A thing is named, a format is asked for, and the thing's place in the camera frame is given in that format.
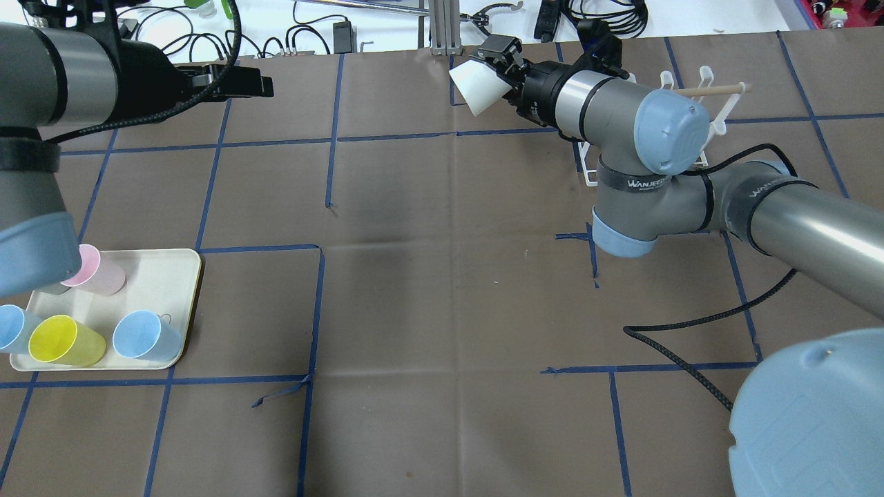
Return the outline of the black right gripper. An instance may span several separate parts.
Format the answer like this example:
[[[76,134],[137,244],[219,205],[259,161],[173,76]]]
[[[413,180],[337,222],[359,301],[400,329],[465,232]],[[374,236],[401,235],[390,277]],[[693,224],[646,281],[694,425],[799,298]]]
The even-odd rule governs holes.
[[[591,99],[622,78],[622,41],[615,35],[590,38],[578,60],[566,65],[525,59],[517,37],[488,37],[478,47],[478,60],[511,85],[504,99],[524,119],[559,132],[582,132]]]

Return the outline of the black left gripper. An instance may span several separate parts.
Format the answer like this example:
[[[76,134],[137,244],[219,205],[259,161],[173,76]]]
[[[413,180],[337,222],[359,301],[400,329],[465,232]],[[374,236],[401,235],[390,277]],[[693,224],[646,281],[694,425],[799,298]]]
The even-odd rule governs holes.
[[[256,67],[209,64],[180,69],[160,48],[121,38],[119,28],[104,28],[104,54],[104,92],[110,95],[105,131],[162,122],[203,101],[274,97],[272,78],[263,77]],[[217,88],[203,94],[202,88],[217,81]]]

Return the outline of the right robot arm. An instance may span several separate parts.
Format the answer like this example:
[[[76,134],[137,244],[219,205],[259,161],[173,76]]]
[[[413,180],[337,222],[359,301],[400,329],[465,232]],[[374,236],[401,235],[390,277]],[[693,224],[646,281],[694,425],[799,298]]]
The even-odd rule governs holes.
[[[789,265],[767,292],[705,318],[627,325],[730,412],[729,468],[738,496],[881,496],[882,329],[844,331],[765,358],[735,400],[652,331],[711,323],[767,301],[805,274],[882,317],[882,212],[820,190],[773,144],[708,168],[698,160],[722,119],[685,90],[649,88],[622,69],[621,41],[584,35],[570,65],[532,62],[515,37],[490,35],[451,77],[471,113],[503,98],[563,139],[600,150],[593,239],[613,257],[648,254],[660,236],[730,233]]]

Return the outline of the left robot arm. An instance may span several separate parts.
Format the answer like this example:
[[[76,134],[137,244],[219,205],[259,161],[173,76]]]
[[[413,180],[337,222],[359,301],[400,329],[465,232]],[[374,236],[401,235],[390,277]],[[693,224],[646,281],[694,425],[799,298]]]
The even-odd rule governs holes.
[[[70,279],[82,265],[58,188],[61,144],[162,122],[196,104],[274,95],[255,67],[175,66],[123,39],[114,20],[38,28],[2,24],[2,296]]]

